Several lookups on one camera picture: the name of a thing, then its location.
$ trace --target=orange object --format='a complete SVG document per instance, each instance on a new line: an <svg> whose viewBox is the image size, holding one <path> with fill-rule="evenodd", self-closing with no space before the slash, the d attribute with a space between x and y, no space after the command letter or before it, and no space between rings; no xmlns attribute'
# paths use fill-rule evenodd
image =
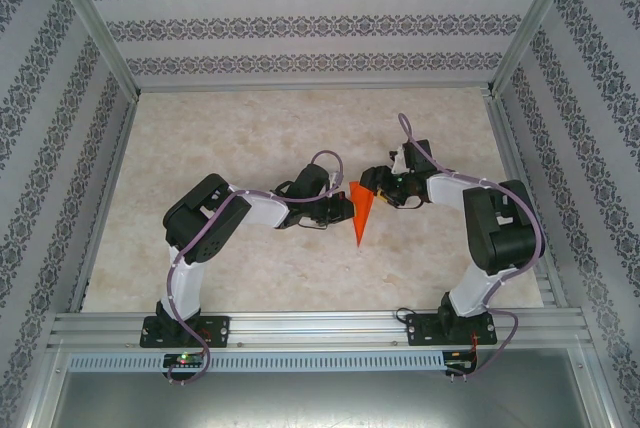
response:
<svg viewBox="0 0 640 428"><path fill-rule="evenodd" d="M361 186L357 181L350 182L349 189L351 190L351 202L356 212L356 216L353 217L353 227L356 230L356 241L360 246L364 227L369 218L371 205L373 205L373 193Z"/></svg>

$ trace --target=marble floor mat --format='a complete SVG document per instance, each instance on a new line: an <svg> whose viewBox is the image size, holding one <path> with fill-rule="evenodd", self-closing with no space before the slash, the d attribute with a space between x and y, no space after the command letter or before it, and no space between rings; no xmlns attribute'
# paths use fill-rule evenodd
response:
<svg viewBox="0 0 640 428"><path fill-rule="evenodd" d="M479 89L143 94L84 311L154 310L169 269L162 217L206 175L271 190L331 149L344 160L348 192L405 141L400 111L445 166L505 179ZM336 168L331 157L318 163ZM435 308L470 259L461 213L376 200L360 248L350 220L327 231L240 226L209 262L201 303L204 311ZM533 273L492 304L542 306Z"/></svg>

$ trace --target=metal bracket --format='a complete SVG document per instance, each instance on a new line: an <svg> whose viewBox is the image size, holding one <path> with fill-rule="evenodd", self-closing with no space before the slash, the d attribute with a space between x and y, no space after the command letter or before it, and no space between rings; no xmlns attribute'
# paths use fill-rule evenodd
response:
<svg viewBox="0 0 640 428"><path fill-rule="evenodd" d="M463 323L445 333L437 313L410 314L405 318L409 346L471 345L473 336L478 345L495 345L498 342L493 317L489 313L460 318Z"/></svg>
<svg viewBox="0 0 640 428"><path fill-rule="evenodd" d="M228 316L198 316L191 328L204 338L209 348L226 348L229 339ZM193 338L185 339L184 331L167 330L158 316L147 316L142 324L141 348L198 348L200 343Z"/></svg>

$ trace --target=damask pattern wall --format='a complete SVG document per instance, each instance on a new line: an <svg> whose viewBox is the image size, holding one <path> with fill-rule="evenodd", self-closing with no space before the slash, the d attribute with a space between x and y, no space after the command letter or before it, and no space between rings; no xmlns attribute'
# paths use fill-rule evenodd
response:
<svg viewBox="0 0 640 428"><path fill-rule="evenodd" d="M66 311L132 105L69 0L0 0L0 427Z"/></svg>
<svg viewBox="0 0 640 428"><path fill-rule="evenodd" d="M503 94L570 302L640 426L640 0L554 0Z"/></svg>
<svg viewBox="0 0 640 428"><path fill-rule="evenodd" d="M533 0L94 0L140 86L491 80Z"/></svg>

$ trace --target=purple cable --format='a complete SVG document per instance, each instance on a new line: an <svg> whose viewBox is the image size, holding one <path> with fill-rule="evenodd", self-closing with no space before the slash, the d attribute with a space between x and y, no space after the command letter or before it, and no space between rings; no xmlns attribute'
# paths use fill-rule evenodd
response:
<svg viewBox="0 0 640 428"><path fill-rule="evenodd" d="M420 144L416 141L416 139L413 137L413 131L411 129L411 123L409 122L409 118L407 118L407 116L404 113L399 113L398 114L398 121L400 122L400 126L402 127L403 131L407 135L407 138L409 138L409 141L411 142L411 144L413 146L415 146L416 149L420 152L420 154L422 156L424 156L427 160L429 160L431 162L431 164L433 166L435 166L436 169L438 171L440 171L442 174L450 176L452 178L459 178L459 179L461 179L463 181L467 181L469 183L474 183L474 184L477 184L479 186L486 186L486 187L489 187L489 188L493 188L495 190L498 190L500 193L502 193L502 194L508 196L509 198L511 198L522 209L522 211L524 211L524 213L527 215L527 218L529 218L529 220L531 221L531 226L533 228L533 233L534 233L535 238L536 238L536 246L535 246L535 248L533 250L533 256L531 256L531 259L527 262L527 264L524 265L518 271L516 271L514 273L510 273L508 275L505 275L504 278L502 278L500 281L498 281L495 285L493 285L491 287L491 289L487 292L485 297L482 299L482 304L484 305L485 308L487 308L487 311L489 313L491 313L493 315L507 315L507 316L512 317L513 318L513 328L511 329L511 333L509 333L507 338L505 338L505 340L502 342L500 347L496 350L494 355L491 358L489 358L489 360L487 360L476 371L474 371L473 373L470 373L469 375L467 375L467 378L471 378L473 376L476 376L478 373L481 373L489 365L491 365L496 360L496 358L498 358L498 356L504 351L504 349L507 347L507 345L511 342L511 340L513 339L513 337L516 334L516 331L518 330L519 321L518 321L518 316L515 313L511 313L510 311L505 311L505 310L489 309L487 305L489 304L489 300L491 300L491 297L495 294L496 291L498 291L498 289L504 284L505 281L510 280L511 278L515 278L516 276L520 276L520 275L526 273L528 270L533 268L533 266L538 262L538 260L540 259L540 253L542 252L542 230L540 229L540 224L538 223L538 219L534 215L533 211L522 200L522 198L520 198L518 195L513 193L511 190L507 190L506 188L500 186L497 183L494 183L493 181L480 179L480 178L475 178L473 176L463 175L463 174L451 171L448 168L445 168L440 163L438 163L429 153L427 153L420 146Z"/></svg>
<svg viewBox="0 0 640 428"><path fill-rule="evenodd" d="M267 193L265 191L259 191L259 190L234 191L222 202L222 204L216 210L216 212L211 216L211 218L209 218L209 221L207 221L207 223L202 227L202 229L198 232L198 234L193 237L193 239L189 242L189 244L185 246L178 253L176 258L173 260L173 263L171 263L171 268L169 269L169 274L167 275L167 299L169 301L169 306L171 307L171 311L173 312L173 316L175 320L180 324L180 326L182 326L182 328L184 328L184 330L187 333L193 336L196 339L196 341L200 343L200 345L202 346L204 355L206 357L206 361L203 363L202 369L199 372L197 372L191 378L187 380L181 380L179 382L171 378L171 373L173 372L173 369L177 366L177 365L171 365L169 367L169 370L167 371L167 379L169 380L169 383L172 383L172 384L179 383L180 385L183 385L183 386L189 383L193 383L194 381L204 376L204 374L209 369L209 365L211 363L211 350L209 349L209 345L207 345L207 342L200 335L198 335L198 333L196 333L195 330L193 330L187 324L187 322L184 321L184 319L182 319L182 317L178 314L178 310L176 309L175 303L173 302L173 291L171 290L171 282L173 281L173 274L175 273L176 268L178 267L178 264L180 263L182 258L184 258L184 255L186 255L189 252L189 250L191 250L202 239L205 233L209 231L209 228L211 228L211 226L216 222L216 220L218 219L220 214L224 211L224 209L227 206L229 206L229 203L231 203L231 201L238 195L263 196L265 198L272 198L274 200L282 201L285 203L311 203L314 201L321 200L322 198L326 198L327 196L331 196L342 184L342 179L344 177L344 166L342 164L342 158L340 158L340 156L335 151L331 151L331 150L319 151L318 153L313 155L313 158L311 158L311 163L315 162L319 156L324 154L333 156L336 160L338 160L338 165L339 165L338 176L336 178L335 184L332 187L330 187L327 191L325 191L324 193L318 196L313 196L311 198L286 198L282 196L277 196L273 193Z"/></svg>

